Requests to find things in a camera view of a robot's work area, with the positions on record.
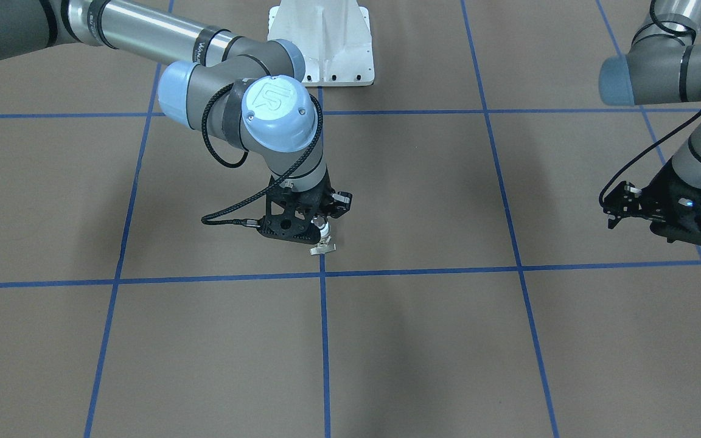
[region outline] black cable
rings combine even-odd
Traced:
[[[671,30],[671,29],[664,28],[664,27],[661,25],[660,22],[659,22],[659,23],[657,22],[658,20],[657,20],[657,18],[656,18],[656,15],[654,14],[654,5],[655,5],[655,4],[656,4],[656,0],[651,0],[651,3],[650,3],[650,17],[651,17],[651,19],[654,21],[654,23],[657,23],[657,25],[659,26],[659,28],[662,28],[662,30],[664,30],[664,31],[666,31],[666,32],[668,32],[668,33],[675,34],[675,31],[673,31],[673,30]],[[689,120],[683,122],[681,125],[679,125],[679,127],[675,128],[675,129],[672,130],[670,133],[668,133],[668,134],[665,135],[664,137],[660,138],[659,141],[656,141],[656,142],[654,142],[654,144],[652,144],[652,145],[646,147],[646,149],[643,150],[643,152],[638,153],[637,156],[634,157],[634,158],[632,158],[631,161],[629,161],[628,163],[624,164],[624,166],[621,167],[621,169],[620,169],[618,172],[616,172],[615,175],[613,175],[613,177],[607,182],[607,184],[604,186],[604,188],[602,189],[602,191],[599,193],[599,205],[600,205],[603,209],[606,209],[606,210],[607,210],[607,205],[606,205],[606,203],[604,202],[604,195],[607,193],[607,191],[608,191],[609,188],[613,185],[613,183],[615,183],[615,181],[618,179],[618,177],[620,177],[621,174],[623,174],[624,172],[626,172],[626,171],[629,169],[629,167],[633,166],[634,163],[636,163],[636,162],[639,161],[641,158],[643,158],[643,157],[645,157],[646,155],[648,155],[648,153],[650,153],[651,150],[656,149],[658,146],[660,146],[660,144],[662,144],[662,143],[665,142],[665,141],[668,141],[668,139],[670,139],[673,135],[675,135],[675,134],[681,132],[681,130],[683,130],[683,129],[684,129],[685,127],[687,127],[688,125],[692,124],[696,119],[699,119],[699,117],[701,117],[701,109],[699,109],[699,111],[698,111],[696,114],[694,114],[692,117],[690,117]]]
[[[640,158],[644,157],[649,152],[651,152],[651,150],[656,149],[657,146],[659,146],[660,144],[662,144],[665,141],[668,141],[668,139],[670,139],[673,135],[679,133],[685,127],[692,124],[696,119],[699,119],[699,117],[701,117],[701,109],[699,109],[699,111],[696,114],[694,114],[692,117],[690,117],[689,120],[686,120],[685,122],[683,122],[681,125],[679,125],[679,127],[675,128],[674,130],[672,130],[670,133],[668,133],[664,137],[661,137],[659,139],[659,141],[656,141],[656,142],[654,142],[654,144],[646,147],[646,149],[643,150],[643,152],[638,153],[636,157],[632,158],[632,160],[629,161],[629,163],[626,163],[623,167],[621,167],[621,169],[618,172],[616,172],[615,175],[613,175],[613,177],[607,182],[607,184],[604,186],[602,191],[599,193],[599,205],[604,209],[607,208],[607,205],[604,202],[604,194],[607,193],[607,189],[609,189],[613,185],[613,183],[615,183],[615,180],[617,180],[618,177],[620,177],[622,173],[626,172],[627,169],[629,169],[629,167],[633,166],[634,163],[636,163],[637,161],[640,160]]]
[[[220,155],[218,155],[215,149],[212,148],[212,144],[209,142],[209,134],[207,133],[207,119],[209,118],[209,112],[212,111],[212,106],[215,105],[215,103],[218,102],[220,98],[225,96],[225,94],[231,90],[232,86],[234,86],[233,83],[226,85],[222,89],[219,89],[219,91],[217,91],[216,94],[213,94],[211,98],[209,98],[207,105],[205,106],[205,111],[202,113],[202,139],[204,139],[205,147],[207,147],[207,150],[209,150],[209,154],[212,155],[213,158],[215,158],[215,161],[218,161],[219,163],[223,164],[223,166],[229,167],[229,169],[236,169],[237,167],[242,166],[242,164],[245,163],[245,160],[248,159],[247,150],[245,150],[245,153],[243,153],[242,158],[240,158],[240,161],[237,161],[236,163],[230,163],[228,161],[225,161],[223,160],[223,158],[220,157]]]
[[[646,149],[643,150],[643,152],[638,153],[636,157],[632,158],[632,160],[629,161],[629,163],[624,164],[624,166],[621,167],[621,169],[620,169],[618,172],[615,172],[615,175],[613,175],[613,177],[610,178],[610,180],[609,180],[609,181],[607,182],[607,184],[604,186],[604,188],[602,189],[602,191],[599,192],[599,205],[600,205],[603,209],[606,209],[606,208],[607,208],[607,205],[606,205],[605,202],[604,202],[604,194],[607,193],[607,189],[609,189],[609,188],[613,185],[613,183],[615,183],[615,180],[617,180],[618,177],[621,176],[621,174],[623,174],[624,172],[626,172],[626,171],[629,169],[629,167],[633,166],[634,163],[636,163],[637,161],[640,160],[640,158],[645,157],[646,155],[648,155],[648,153],[651,152],[651,150],[656,149],[656,147],[658,147],[660,144],[662,144],[662,143],[665,142],[665,141],[668,141],[668,139],[670,139],[673,135],[675,135],[675,134],[681,132],[681,130],[683,130],[683,129],[684,129],[685,127],[687,127],[688,125],[692,124],[696,119],[699,119],[700,116],[701,116],[701,109],[699,109],[699,111],[698,111],[696,114],[694,114],[689,120],[683,122],[679,127],[675,128],[674,130],[672,130],[670,133],[668,133],[668,134],[665,135],[664,137],[661,137],[661,138],[659,139],[659,141],[654,142],[654,144],[652,144],[652,145],[646,147]]]
[[[654,8],[656,7],[656,0],[650,0],[650,8],[648,9],[648,16],[650,16],[651,21],[659,27],[659,29],[664,30],[664,32],[670,33],[675,37],[692,37],[692,43],[696,40],[696,31],[693,29],[689,30],[673,30],[666,27],[662,22],[659,21],[659,17],[656,16]]]
[[[252,203],[255,200],[258,200],[260,197],[264,196],[265,194],[268,194],[270,191],[275,189],[275,187],[279,186],[282,182],[287,180],[294,172],[299,169],[299,166],[301,166],[305,160],[310,156],[310,153],[312,153],[312,150],[315,149],[315,145],[318,144],[320,138],[321,138],[321,132],[323,130],[323,111],[321,110],[321,105],[318,102],[318,99],[316,99],[314,96],[310,95],[310,100],[312,100],[312,103],[315,105],[315,111],[318,113],[318,127],[315,130],[315,135],[312,138],[312,141],[308,145],[307,149],[304,150],[304,153],[299,157],[297,161],[295,161],[294,164],[291,165],[291,167],[288,168],[288,170],[278,177],[275,181],[272,182],[267,188],[264,190],[259,191],[257,194],[248,197],[248,199],[242,200],[235,205],[224,208],[223,210],[216,211],[215,213],[207,214],[206,216],[202,216],[202,223],[205,225],[228,225],[228,224],[233,224],[233,225],[242,225],[242,222],[245,221],[243,219],[230,219],[230,220],[225,220],[225,221],[214,221],[214,219],[217,219],[218,217],[224,216],[226,214],[230,214],[233,211],[237,211],[241,209],[242,207],[245,207],[246,205]]]

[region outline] floor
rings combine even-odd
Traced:
[[[258,39],[275,5],[146,3]],[[354,194],[321,257],[200,224],[267,170],[164,117],[162,66],[0,63],[0,437],[701,436],[701,248],[596,204],[700,106],[601,103],[647,2],[361,4],[375,85],[313,90]]]

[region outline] blue tape grid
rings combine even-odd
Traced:
[[[612,39],[612,43],[618,54],[621,53],[614,33],[610,26],[604,8],[600,0],[595,0],[596,6],[601,13],[601,16],[606,25],[607,31]],[[504,179],[501,167],[498,161],[498,155],[495,146],[495,139],[490,122],[490,114],[520,114],[520,113],[640,113],[646,121],[646,126],[652,138],[655,139],[654,130],[651,127],[647,114],[649,112],[686,112],[692,113],[697,111],[697,108],[645,108],[643,106],[634,108],[535,108],[535,109],[490,109],[485,102],[483,83],[481,78],[478,59],[476,58],[475,44],[473,43],[471,27],[467,16],[467,6],[465,0],[461,0],[462,14],[464,14],[464,23],[467,31],[467,41],[470,44],[470,53],[473,59],[473,67],[475,67],[476,80],[478,81],[478,92],[481,97],[482,109],[467,109],[467,110],[392,110],[392,111],[324,111],[326,116],[388,116],[389,114],[483,114],[484,120],[489,132],[490,146],[495,161],[495,168],[498,175],[498,183],[500,186],[501,196],[503,196],[504,208],[508,221],[509,233],[512,247],[514,247],[515,266],[485,266],[475,268],[444,268],[444,269],[381,269],[381,271],[326,271],[326,259],[322,255],[319,258],[319,271],[306,273],[288,273],[288,274],[256,274],[256,275],[221,275],[221,276],[200,276],[200,277],[159,277],[159,278],[121,278],[122,268],[125,258],[126,243],[128,241],[128,232],[131,225],[131,216],[134,210],[134,201],[136,200],[136,192],[139,179],[139,171],[142,167],[142,156],[145,152],[147,144],[148,131],[150,131],[150,122],[152,117],[164,117],[164,113],[153,112],[153,106],[156,96],[156,85],[158,85],[159,72],[161,66],[156,68],[156,73],[153,78],[153,89],[151,92],[150,105],[147,112],[119,112],[119,113],[66,113],[66,114],[0,114],[0,119],[68,119],[69,117],[144,117],[145,127],[142,134],[142,142],[140,144],[139,156],[137,160],[136,171],[134,171],[134,181],[131,187],[131,196],[126,215],[126,222],[122,236],[122,244],[120,244],[119,263],[116,266],[115,277],[112,279],[97,279],[97,280],[57,280],[57,281],[27,281],[27,282],[0,282],[0,288],[52,288],[66,286],[93,286],[93,285],[111,285],[111,299],[108,306],[108,316],[105,321],[105,332],[103,333],[102,344],[100,347],[100,355],[97,363],[97,372],[94,379],[94,388],[92,389],[91,401],[89,403],[88,417],[86,419],[86,429],[84,436],[90,437],[92,421],[94,421],[95,407],[99,394],[99,386],[101,382],[103,364],[105,363],[106,346],[108,345],[112,318],[114,315],[114,306],[117,298],[117,289],[120,285],[146,285],[147,283],[187,283],[187,282],[217,282],[217,281],[238,281],[238,280],[273,280],[273,279],[295,279],[295,278],[318,278],[320,281],[320,302],[321,302],[321,324],[322,324],[322,342],[323,342],[323,386],[324,386],[324,430],[325,437],[331,437],[331,408],[330,408],[330,385],[329,385],[329,332],[327,320],[327,305],[326,305],[326,278],[328,277],[368,277],[368,276],[400,276],[400,275],[432,275],[432,274],[481,274],[492,272],[518,272],[520,278],[523,298],[526,305],[526,313],[529,319],[529,328],[531,328],[532,341],[534,343],[535,353],[537,355],[538,367],[540,369],[540,379],[542,379],[543,393],[545,394],[546,403],[548,405],[548,414],[551,419],[551,429],[553,429],[554,437],[559,436],[557,429],[556,414],[554,413],[553,402],[551,401],[550,391],[548,389],[548,377],[545,372],[545,364],[542,360],[540,352],[540,344],[537,337],[537,328],[534,322],[534,314],[529,301],[528,288],[526,287],[526,278],[524,273],[528,271],[567,271],[568,269],[620,269],[620,268],[646,268],[659,266],[701,266],[701,248],[697,247],[699,260],[676,260],[676,261],[660,261],[660,262],[642,262],[642,263],[585,263],[585,264],[570,264],[570,265],[542,265],[542,266],[524,266],[520,260],[518,252],[517,239],[515,239],[514,222],[509,213],[509,205],[507,202],[506,191],[504,191]],[[170,0],[169,10],[172,11],[173,0]],[[319,99],[323,103],[323,90],[319,88]],[[664,161],[664,156],[659,150],[659,156]]]
[[[467,31],[467,42],[470,45],[470,54],[472,55],[472,64],[475,67],[475,77],[478,81],[478,92],[481,98],[481,104],[484,110],[487,110],[489,106],[486,103],[486,95],[483,89],[483,78],[481,76],[481,69],[478,64],[478,56],[475,50],[475,41],[472,37],[472,28],[470,26],[470,19],[467,14],[467,3],[465,0],[461,0],[461,11],[464,14],[464,27]],[[510,214],[510,205],[507,200],[507,191],[504,188],[504,178],[503,171],[501,171],[501,164],[499,164],[499,155],[497,153],[496,141],[494,138],[494,128],[492,127],[492,120],[490,119],[490,114],[486,111],[484,114],[484,119],[486,122],[486,130],[489,133],[490,147],[492,148],[492,156],[494,158],[494,167],[496,168],[499,192],[501,192],[501,200],[503,200],[504,205],[504,216],[507,219],[507,226],[510,233],[510,243],[512,244],[512,252],[515,256],[515,267],[517,267],[518,280],[520,281],[521,291],[523,292],[523,302],[526,305],[526,316],[529,319],[529,330],[532,335],[532,343],[534,344],[534,354],[537,356],[537,368],[540,369],[540,382],[542,382],[543,395],[545,396],[545,404],[548,407],[548,417],[551,421],[551,432],[553,432],[554,438],[559,438],[559,426],[556,422],[556,413],[553,408],[553,400],[551,399],[551,390],[548,385],[548,374],[545,371],[545,363],[543,362],[542,351],[540,351],[540,338],[537,335],[537,325],[534,322],[534,312],[532,311],[531,301],[529,301],[529,288],[526,286],[526,276],[523,271],[523,264],[521,263],[521,255],[518,251],[518,240],[515,238],[515,227],[512,222],[512,215]]]
[[[610,39],[613,42],[613,47],[615,48],[615,53],[618,56],[621,56],[621,48],[618,47],[618,41],[615,38],[615,34],[613,33],[613,28],[610,25],[610,21],[607,19],[607,14],[604,12],[604,8],[602,7],[602,2],[601,0],[595,0],[596,2],[596,7],[599,9],[599,12],[602,16],[602,19],[604,21],[604,25],[607,28],[607,33],[610,35]],[[654,132],[653,125],[650,124],[650,119],[648,118],[648,112],[650,112],[650,109],[644,107],[643,105],[640,105],[640,114],[642,114],[643,119],[645,120],[646,127],[648,127],[648,132],[650,133],[650,138],[652,141],[656,142],[658,141],[657,135]],[[659,160],[661,161],[662,164],[664,164],[667,160],[664,158],[664,153],[661,152],[661,148],[657,147],[657,153],[659,155]],[[699,255],[699,260],[701,263],[701,247],[695,246],[696,252]]]

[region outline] white object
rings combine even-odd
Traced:
[[[321,231],[321,241],[318,242],[314,248],[310,249],[310,255],[318,256],[320,254],[337,251],[337,245],[329,243],[332,240],[332,236],[329,235],[329,230],[331,230],[329,227],[329,222],[325,221],[323,218],[316,218],[312,220],[312,223],[315,224],[315,226],[317,226]]]
[[[304,86],[363,86],[375,81],[369,11],[356,0],[283,0],[270,9],[267,39],[302,52]]]

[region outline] small object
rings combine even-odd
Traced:
[[[321,216],[316,216],[312,220],[312,223],[318,227],[318,229],[321,232],[321,240],[318,242],[318,244],[310,249],[310,255],[311,256],[317,256],[320,254],[326,254],[328,252],[333,252],[337,251],[337,245],[333,243],[329,243],[332,240],[332,236],[329,235],[329,222],[326,221],[325,217]]]

